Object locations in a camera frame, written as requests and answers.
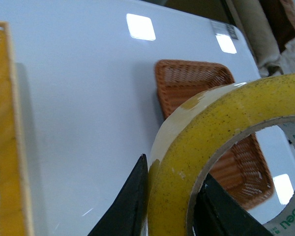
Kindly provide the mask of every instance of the white fabric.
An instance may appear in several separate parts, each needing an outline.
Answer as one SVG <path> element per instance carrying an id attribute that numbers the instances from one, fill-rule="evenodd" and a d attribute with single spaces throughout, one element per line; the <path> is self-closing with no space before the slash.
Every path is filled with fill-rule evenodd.
<path id="1" fill-rule="evenodd" d="M 295 73 L 295 39 L 286 44 L 286 50 L 281 55 L 280 66 L 284 74 Z"/>

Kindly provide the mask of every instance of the brown wicker basket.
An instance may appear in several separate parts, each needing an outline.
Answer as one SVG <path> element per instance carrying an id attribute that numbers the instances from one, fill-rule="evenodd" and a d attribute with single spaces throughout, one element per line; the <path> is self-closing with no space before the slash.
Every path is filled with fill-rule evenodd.
<path id="1" fill-rule="evenodd" d="M 199 61 L 160 60 L 155 76 L 164 118 L 197 93 L 235 82 L 227 67 Z M 255 134 L 233 145 L 210 173 L 244 209 L 273 194 L 273 181 Z"/>

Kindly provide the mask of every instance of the black object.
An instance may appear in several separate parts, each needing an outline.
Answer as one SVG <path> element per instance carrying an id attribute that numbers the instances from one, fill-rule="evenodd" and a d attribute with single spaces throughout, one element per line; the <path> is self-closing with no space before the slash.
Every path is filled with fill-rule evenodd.
<path id="1" fill-rule="evenodd" d="M 148 164 L 143 154 L 114 203 L 88 236 L 140 236 L 147 212 Z"/>
<path id="2" fill-rule="evenodd" d="M 197 236 L 272 236 L 208 174 L 194 212 Z"/>

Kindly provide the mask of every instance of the yellow tape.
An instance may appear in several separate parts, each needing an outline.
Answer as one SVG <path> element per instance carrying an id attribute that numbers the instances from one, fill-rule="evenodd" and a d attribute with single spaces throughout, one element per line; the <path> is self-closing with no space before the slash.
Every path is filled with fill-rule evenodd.
<path id="1" fill-rule="evenodd" d="M 295 74 L 220 87 L 181 105 L 163 123 L 151 151 L 149 236 L 193 235 L 195 199 L 212 165 L 237 141 L 276 124 L 284 124 L 293 139 Z M 295 224 L 286 220 L 295 220 L 293 213 L 295 195 L 266 227 L 295 235 Z"/>

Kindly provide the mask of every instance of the white tabletop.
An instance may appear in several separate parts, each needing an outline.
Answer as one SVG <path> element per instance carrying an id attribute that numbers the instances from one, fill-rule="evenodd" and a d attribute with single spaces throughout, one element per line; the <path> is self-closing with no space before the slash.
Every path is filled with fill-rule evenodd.
<path id="1" fill-rule="evenodd" d="M 156 39 L 130 36 L 126 14 Z M 211 21 L 135 0 L 0 0 L 14 41 L 36 236 L 87 235 L 163 121 L 154 64 L 219 62 L 260 76 L 242 34 L 222 52 Z"/>

